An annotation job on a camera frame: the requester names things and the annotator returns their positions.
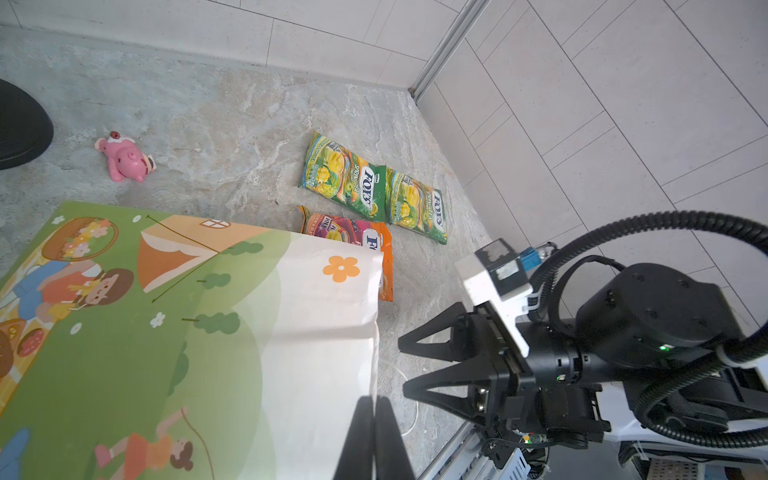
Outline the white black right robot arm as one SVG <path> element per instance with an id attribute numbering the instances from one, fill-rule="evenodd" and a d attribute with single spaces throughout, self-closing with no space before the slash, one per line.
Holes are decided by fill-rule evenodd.
<path id="1" fill-rule="evenodd" d="M 765 225 L 717 212 L 625 218 L 563 247 L 517 252 L 496 240 L 458 264 L 472 304 L 456 303 L 400 337 L 406 354 L 445 367 L 407 381 L 405 397 L 482 427 L 498 448 L 584 449 L 611 429 L 598 393 L 621 384 L 644 429 L 713 449 L 763 447 L 767 390 L 750 371 L 767 332 L 745 335 L 712 283 L 655 263 L 624 265 L 597 248 L 650 231 L 719 234 L 767 249 Z"/>

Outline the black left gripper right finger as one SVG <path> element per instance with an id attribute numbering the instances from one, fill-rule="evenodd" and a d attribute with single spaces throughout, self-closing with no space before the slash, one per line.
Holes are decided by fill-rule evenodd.
<path id="1" fill-rule="evenodd" d="M 390 400 L 375 402 L 375 471 L 377 480 L 415 480 Z"/>

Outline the white paper bag green print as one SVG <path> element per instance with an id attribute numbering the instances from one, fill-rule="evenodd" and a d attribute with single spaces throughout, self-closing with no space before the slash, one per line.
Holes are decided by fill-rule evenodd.
<path id="1" fill-rule="evenodd" d="M 66 202 L 1 281 L 5 479 L 329 479 L 373 394 L 383 258 Z"/>

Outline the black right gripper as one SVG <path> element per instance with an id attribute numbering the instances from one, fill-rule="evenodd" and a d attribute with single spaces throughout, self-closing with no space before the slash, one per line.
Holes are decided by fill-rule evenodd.
<path id="1" fill-rule="evenodd" d="M 536 434 L 542 444 L 573 449 L 601 442 L 612 430 L 597 399 L 612 373 L 607 361 L 542 323 L 525 323 L 523 334 L 532 342 L 527 356 L 492 312 L 454 303 L 397 345 L 403 354 L 459 363 L 406 381 L 404 396 L 505 440 Z"/>

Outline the orange Fox's candy packet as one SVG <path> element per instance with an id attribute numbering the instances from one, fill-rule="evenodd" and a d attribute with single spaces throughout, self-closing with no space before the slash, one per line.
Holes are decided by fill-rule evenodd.
<path id="1" fill-rule="evenodd" d="M 394 301 L 392 236 L 384 223 L 316 213 L 305 206 L 299 206 L 298 209 L 303 217 L 301 228 L 303 234 L 341 241 L 382 252 L 382 278 L 379 285 L 379 299 L 387 302 Z"/>

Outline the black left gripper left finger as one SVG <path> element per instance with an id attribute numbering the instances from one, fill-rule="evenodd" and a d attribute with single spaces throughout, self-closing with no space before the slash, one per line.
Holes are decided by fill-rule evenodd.
<path id="1" fill-rule="evenodd" d="M 374 454 L 374 402 L 370 396 L 363 396 L 355 406 L 333 479 L 371 480 Z"/>

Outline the green Fox's candy packet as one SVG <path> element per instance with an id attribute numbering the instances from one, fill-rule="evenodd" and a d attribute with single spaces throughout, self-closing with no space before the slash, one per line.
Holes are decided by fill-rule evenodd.
<path id="1" fill-rule="evenodd" d="M 387 221 L 446 245 L 447 211 L 442 192 L 391 168 L 386 174 Z"/>
<path id="2" fill-rule="evenodd" d="M 386 167 L 315 131 L 299 186 L 374 222 L 386 220 Z"/>

